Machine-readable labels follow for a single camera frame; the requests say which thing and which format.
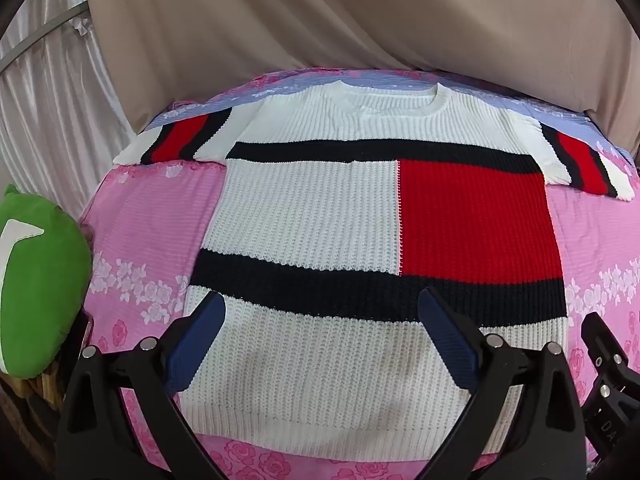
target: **blue fabric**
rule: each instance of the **blue fabric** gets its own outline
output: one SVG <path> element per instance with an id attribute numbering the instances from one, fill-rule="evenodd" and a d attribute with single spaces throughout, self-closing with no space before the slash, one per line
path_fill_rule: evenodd
<path id="1" fill-rule="evenodd" d="M 623 155 L 631 163 L 632 168 L 634 167 L 631 155 L 621 148 L 614 147 L 586 115 L 571 112 L 529 97 L 500 95 L 481 89 L 474 86 L 478 82 L 463 76 L 443 72 L 402 74 L 389 70 L 325 70 L 324 72 L 309 71 L 303 73 L 300 73 L 300 70 L 290 70 L 275 73 L 275 75 L 278 75 L 280 79 L 269 82 L 269 78 L 266 77 L 260 84 L 260 88 L 248 86 L 244 89 L 238 89 L 238 91 L 220 94 L 204 104 L 188 104 L 159 114 L 151 121 L 147 129 L 217 112 L 231 106 L 251 103 L 268 95 L 293 94 L 310 86 L 332 83 L 337 80 L 342 80 L 353 86 L 397 90 L 425 90 L 435 82 L 439 82 L 458 92 L 473 94 L 495 107 L 509 108 L 523 115 L 533 117 L 564 134 L 583 140 L 594 150 L 597 150 L 598 144 L 600 144 L 613 156 Z"/>
<path id="2" fill-rule="evenodd" d="M 456 386 L 473 393 L 479 384 L 478 355 L 427 288 L 418 296 L 418 317 Z"/>
<path id="3" fill-rule="evenodd" d="M 216 292 L 210 292 L 191 314 L 197 319 L 166 361 L 164 390 L 170 397 L 186 390 L 193 381 L 202 360 L 225 322 L 225 313 L 224 298 Z"/>

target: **silver screw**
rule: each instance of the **silver screw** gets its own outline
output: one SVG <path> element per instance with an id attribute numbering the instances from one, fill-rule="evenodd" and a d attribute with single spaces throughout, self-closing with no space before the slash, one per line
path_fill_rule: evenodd
<path id="1" fill-rule="evenodd" d="M 486 343 L 492 348 L 500 348 L 504 344 L 504 339 L 497 334 L 489 334 L 486 337 Z"/>
<path id="2" fill-rule="evenodd" d="M 562 353 L 562 347 L 555 341 L 549 343 L 546 346 L 546 349 L 549 350 L 553 355 L 560 355 Z"/>
<path id="3" fill-rule="evenodd" d="M 155 337 L 145 337 L 140 341 L 140 348 L 143 350 L 153 350 L 158 344 L 158 339 Z"/>
<path id="4" fill-rule="evenodd" d="M 82 350 L 82 357 L 88 359 L 89 357 L 93 357 L 95 355 L 96 347 L 91 345 Z"/>

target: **green pillow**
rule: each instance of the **green pillow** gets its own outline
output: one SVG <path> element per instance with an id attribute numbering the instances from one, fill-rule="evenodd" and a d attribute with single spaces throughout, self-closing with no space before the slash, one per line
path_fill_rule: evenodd
<path id="1" fill-rule="evenodd" d="M 0 370 L 42 373 L 82 307 L 91 251 L 59 206 L 9 186 L 0 203 Z"/>

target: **white satin curtain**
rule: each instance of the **white satin curtain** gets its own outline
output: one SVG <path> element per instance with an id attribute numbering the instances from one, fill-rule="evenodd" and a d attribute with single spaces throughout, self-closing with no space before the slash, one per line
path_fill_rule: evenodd
<path id="1" fill-rule="evenodd" d="M 26 0 L 0 57 L 84 0 Z M 23 53 L 0 76 L 0 186 L 14 182 L 79 217 L 111 161 L 135 137 L 88 13 Z"/>

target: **red knit fabric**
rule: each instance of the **red knit fabric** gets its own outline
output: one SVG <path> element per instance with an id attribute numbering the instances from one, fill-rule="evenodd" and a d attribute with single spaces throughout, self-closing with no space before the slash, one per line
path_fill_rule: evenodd
<path id="1" fill-rule="evenodd" d="M 581 189 L 595 195 L 607 194 L 609 188 L 603 180 L 603 174 L 591 156 L 593 150 L 590 146 L 581 140 L 574 139 L 560 132 L 558 132 L 558 141 L 578 165 L 580 176 L 582 177 Z"/>
<path id="2" fill-rule="evenodd" d="M 178 121 L 167 138 L 151 154 L 151 162 L 168 162 L 180 158 L 180 150 L 202 129 L 208 115 Z"/>
<path id="3" fill-rule="evenodd" d="M 399 161 L 403 275 L 507 285 L 562 278 L 542 174 Z"/>

